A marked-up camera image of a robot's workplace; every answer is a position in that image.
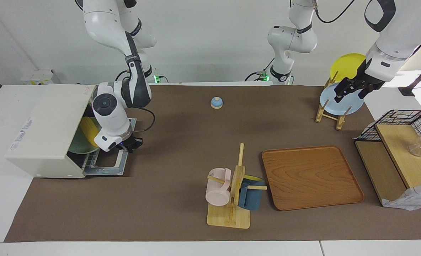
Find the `white wall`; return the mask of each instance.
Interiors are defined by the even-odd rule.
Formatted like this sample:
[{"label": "white wall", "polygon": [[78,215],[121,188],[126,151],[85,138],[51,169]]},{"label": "white wall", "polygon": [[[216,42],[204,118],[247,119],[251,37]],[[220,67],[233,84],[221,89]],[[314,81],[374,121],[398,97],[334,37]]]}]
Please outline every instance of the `white wall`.
[{"label": "white wall", "polygon": [[[365,52],[378,37],[363,18],[368,1],[356,1],[337,22],[314,18],[318,47],[294,53],[295,84],[323,84],[330,65],[349,52]],[[348,0],[321,0],[323,19],[334,18]],[[241,81],[273,57],[267,42],[272,26],[292,26],[288,1],[139,0],[138,15],[155,29],[158,43],[147,49],[152,65],[170,81]],[[54,69],[64,83],[111,81],[126,68],[124,57],[88,35],[73,0],[0,0],[0,34],[11,34],[38,68]],[[0,81],[19,83],[26,57],[11,56],[0,36]],[[405,66],[421,69],[421,50]]]}]

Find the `mug handle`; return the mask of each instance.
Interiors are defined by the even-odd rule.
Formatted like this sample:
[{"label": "mug handle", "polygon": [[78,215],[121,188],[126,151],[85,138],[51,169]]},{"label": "mug handle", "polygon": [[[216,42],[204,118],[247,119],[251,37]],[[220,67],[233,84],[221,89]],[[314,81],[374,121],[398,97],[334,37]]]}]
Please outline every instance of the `mug handle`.
[{"label": "mug handle", "polygon": [[248,192],[248,189],[241,188],[240,193],[239,193],[239,202],[243,202],[244,207],[247,207],[247,192]]},{"label": "mug handle", "polygon": [[225,183],[223,183],[223,186],[220,188],[222,191],[228,190],[231,183],[231,170],[228,168],[225,168]]}]

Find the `blue mug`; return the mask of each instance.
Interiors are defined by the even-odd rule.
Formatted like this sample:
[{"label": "blue mug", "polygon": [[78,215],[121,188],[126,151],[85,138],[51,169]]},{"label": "blue mug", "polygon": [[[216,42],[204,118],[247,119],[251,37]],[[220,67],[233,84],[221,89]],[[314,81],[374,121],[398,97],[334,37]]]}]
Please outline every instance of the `blue mug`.
[{"label": "blue mug", "polygon": [[238,206],[247,210],[258,210],[261,204],[261,190],[250,190],[250,185],[264,186],[264,180],[251,175],[244,175],[242,186],[240,187]]}]

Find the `wire basket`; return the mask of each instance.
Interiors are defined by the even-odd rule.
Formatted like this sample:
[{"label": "wire basket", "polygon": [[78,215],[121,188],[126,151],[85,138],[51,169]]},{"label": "wire basket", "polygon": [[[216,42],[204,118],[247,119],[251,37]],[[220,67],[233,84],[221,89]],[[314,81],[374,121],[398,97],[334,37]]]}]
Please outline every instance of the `wire basket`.
[{"label": "wire basket", "polygon": [[356,141],[381,141],[375,128],[377,124],[411,125],[414,131],[421,135],[421,110],[389,110],[376,122],[371,123]]}]

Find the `wooden shelf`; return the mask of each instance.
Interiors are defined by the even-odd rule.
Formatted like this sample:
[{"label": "wooden shelf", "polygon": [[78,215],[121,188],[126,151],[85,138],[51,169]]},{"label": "wooden shelf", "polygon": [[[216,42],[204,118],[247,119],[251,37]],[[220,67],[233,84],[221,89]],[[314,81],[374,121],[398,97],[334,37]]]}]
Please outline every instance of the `wooden shelf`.
[{"label": "wooden shelf", "polygon": [[421,157],[408,152],[408,145],[420,137],[409,125],[376,125],[378,134],[397,168],[406,188],[421,185]]},{"label": "wooden shelf", "polygon": [[407,188],[383,143],[356,141],[356,147],[380,202],[398,199]]}]

